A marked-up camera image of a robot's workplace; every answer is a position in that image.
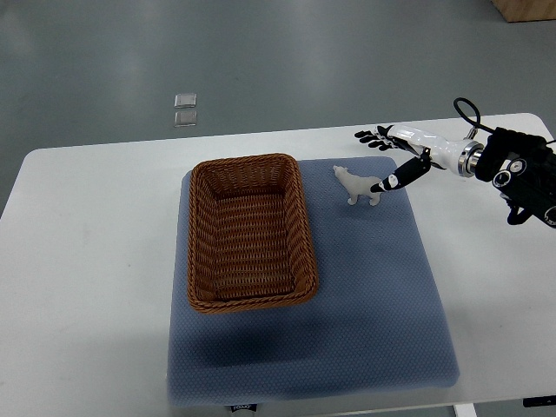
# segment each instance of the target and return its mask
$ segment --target gray floor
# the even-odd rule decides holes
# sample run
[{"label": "gray floor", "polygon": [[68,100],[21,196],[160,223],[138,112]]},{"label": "gray floor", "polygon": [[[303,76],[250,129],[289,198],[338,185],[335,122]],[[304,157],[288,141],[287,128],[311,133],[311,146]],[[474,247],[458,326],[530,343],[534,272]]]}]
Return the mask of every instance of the gray floor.
[{"label": "gray floor", "polygon": [[[37,148],[453,117],[456,96],[556,136],[555,76],[556,21],[488,0],[0,0],[0,212]],[[190,91],[198,125],[176,129]]]}]

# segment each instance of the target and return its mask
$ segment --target white table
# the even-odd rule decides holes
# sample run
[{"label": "white table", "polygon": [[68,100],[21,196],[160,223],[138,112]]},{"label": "white table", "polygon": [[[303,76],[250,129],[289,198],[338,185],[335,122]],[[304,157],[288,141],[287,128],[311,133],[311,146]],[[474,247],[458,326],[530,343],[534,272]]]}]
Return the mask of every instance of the white table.
[{"label": "white table", "polygon": [[[533,115],[484,123],[542,135]],[[460,119],[410,122],[463,137]],[[0,219],[2,414],[164,416],[181,180],[198,162],[286,152],[296,159],[391,156],[360,145],[369,126],[132,142],[30,153]],[[477,139],[484,142],[483,132]],[[492,185],[433,169],[407,187],[461,376],[449,389],[263,404],[260,416],[554,394],[556,232],[506,224]],[[186,415],[226,415],[221,407]]]}]

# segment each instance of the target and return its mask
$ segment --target black cable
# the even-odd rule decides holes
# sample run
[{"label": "black cable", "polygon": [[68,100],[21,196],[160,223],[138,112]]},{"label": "black cable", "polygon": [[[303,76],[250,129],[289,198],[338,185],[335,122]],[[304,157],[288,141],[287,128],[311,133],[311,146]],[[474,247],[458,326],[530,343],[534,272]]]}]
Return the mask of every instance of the black cable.
[{"label": "black cable", "polygon": [[[461,110],[459,102],[464,102],[469,107],[471,107],[471,109],[473,109],[473,111],[475,112],[475,117],[477,118],[477,121],[473,121],[469,117],[467,117],[467,115]],[[477,109],[477,106],[475,106],[470,100],[467,100],[465,97],[458,97],[453,101],[453,107],[455,108],[455,111],[457,111],[458,114],[463,118],[463,120],[465,120],[466,122],[468,122],[469,124],[471,124],[475,128],[483,129],[483,130],[487,131],[488,133],[494,133],[494,129],[491,129],[488,126],[485,126],[484,124],[480,124],[479,109]]]}]

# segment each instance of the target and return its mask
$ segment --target gray cushioned mat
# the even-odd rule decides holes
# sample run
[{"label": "gray cushioned mat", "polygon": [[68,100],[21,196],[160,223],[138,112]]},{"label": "gray cushioned mat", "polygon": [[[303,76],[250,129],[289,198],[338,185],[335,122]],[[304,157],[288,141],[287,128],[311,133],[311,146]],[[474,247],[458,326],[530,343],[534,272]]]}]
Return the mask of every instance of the gray cushioned mat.
[{"label": "gray cushioned mat", "polygon": [[333,165],[384,178],[386,157],[301,161],[320,286],[305,304],[205,315],[187,300],[189,174],[183,179],[169,335],[171,404],[261,403],[450,387],[459,369],[405,190],[376,207]]}]

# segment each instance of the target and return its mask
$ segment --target small square object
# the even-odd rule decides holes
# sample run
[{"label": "small square object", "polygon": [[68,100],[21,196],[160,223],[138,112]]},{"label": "small square object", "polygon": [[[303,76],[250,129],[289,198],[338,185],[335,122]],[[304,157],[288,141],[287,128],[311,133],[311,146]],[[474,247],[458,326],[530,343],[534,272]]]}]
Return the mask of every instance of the small square object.
[{"label": "small square object", "polygon": [[181,109],[183,107],[195,107],[196,104],[196,93],[181,93],[175,96],[174,107],[176,109]]},{"label": "small square object", "polygon": [[195,110],[176,111],[174,126],[195,126],[197,124],[197,112]]},{"label": "small square object", "polygon": [[198,164],[189,186],[188,299],[201,313],[308,301],[318,275],[301,172],[285,154]]}]

